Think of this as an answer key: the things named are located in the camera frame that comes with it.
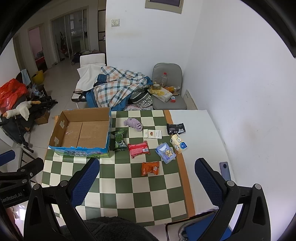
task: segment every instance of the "plaid blanket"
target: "plaid blanket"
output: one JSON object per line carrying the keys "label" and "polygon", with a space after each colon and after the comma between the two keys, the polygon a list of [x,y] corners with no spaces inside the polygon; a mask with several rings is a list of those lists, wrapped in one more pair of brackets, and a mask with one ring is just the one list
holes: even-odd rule
{"label": "plaid blanket", "polygon": [[147,84],[152,84],[152,81],[142,73],[104,66],[92,92],[98,107],[112,108],[134,90]]}

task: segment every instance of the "table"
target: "table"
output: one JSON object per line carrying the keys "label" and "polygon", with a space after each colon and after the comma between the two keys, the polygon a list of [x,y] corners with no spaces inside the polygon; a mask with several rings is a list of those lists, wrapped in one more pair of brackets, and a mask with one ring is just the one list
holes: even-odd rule
{"label": "table", "polygon": [[[143,226],[168,223],[192,217],[213,208],[194,172],[195,160],[204,157],[214,170],[219,162],[228,161],[215,126],[206,111],[153,110],[112,112],[112,131],[126,129],[126,143],[143,142],[143,133],[124,127],[128,117],[136,118],[144,129],[159,129],[162,140],[148,139],[150,155],[131,159],[128,151],[111,151],[111,158],[100,158],[100,173],[85,201],[76,210],[82,219],[98,216],[121,216]],[[141,163],[160,161],[155,148],[163,142],[169,145],[166,123],[184,123],[186,133],[181,135],[188,148],[169,164],[161,162],[160,174],[141,177]],[[59,156],[48,150],[42,186],[57,185],[69,180],[88,158]],[[62,217],[53,204],[56,216]]]}
{"label": "table", "polygon": [[206,110],[170,110],[169,114],[174,124],[184,123],[186,129],[186,133],[180,136],[188,146],[183,152],[183,158],[189,178],[195,214],[217,208],[212,205],[195,174],[195,161],[203,157],[211,168],[219,173],[221,173],[219,163],[227,161],[231,180],[234,182],[235,176],[223,142],[210,115]]}

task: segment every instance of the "cardboard box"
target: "cardboard box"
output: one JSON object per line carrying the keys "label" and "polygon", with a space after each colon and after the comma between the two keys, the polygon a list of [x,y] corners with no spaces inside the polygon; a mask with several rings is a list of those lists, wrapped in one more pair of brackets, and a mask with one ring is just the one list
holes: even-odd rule
{"label": "cardboard box", "polygon": [[64,156],[109,157],[111,126],[110,108],[64,110],[49,147]]}
{"label": "cardboard box", "polygon": [[35,122],[37,125],[42,125],[42,124],[48,123],[48,119],[49,119],[49,112],[47,109],[44,109],[44,111],[42,112],[42,116],[35,119]]}

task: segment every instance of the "blue tissue packet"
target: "blue tissue packet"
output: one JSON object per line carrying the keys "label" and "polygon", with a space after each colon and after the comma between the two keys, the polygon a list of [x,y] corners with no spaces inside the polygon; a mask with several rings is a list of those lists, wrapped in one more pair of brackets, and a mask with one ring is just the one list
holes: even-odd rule
{"label": "blue tissue packet", "polygon": [[156,149],[156,153],[162,158],[165,164],[168,164],[176,157],[176,154],[171,150],[167,143],[160,144]]}

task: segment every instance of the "green snack package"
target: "green snack package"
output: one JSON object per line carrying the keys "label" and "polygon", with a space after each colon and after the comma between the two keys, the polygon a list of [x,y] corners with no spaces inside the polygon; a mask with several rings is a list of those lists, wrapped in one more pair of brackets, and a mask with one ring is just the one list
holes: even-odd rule
{"label": "green snack package", "polygon": [[128,150],[128,146],[123,139],[123,134],[125,130],[118,130],[111,132],[115,136],[115,147],[114,151],[117,150]]}

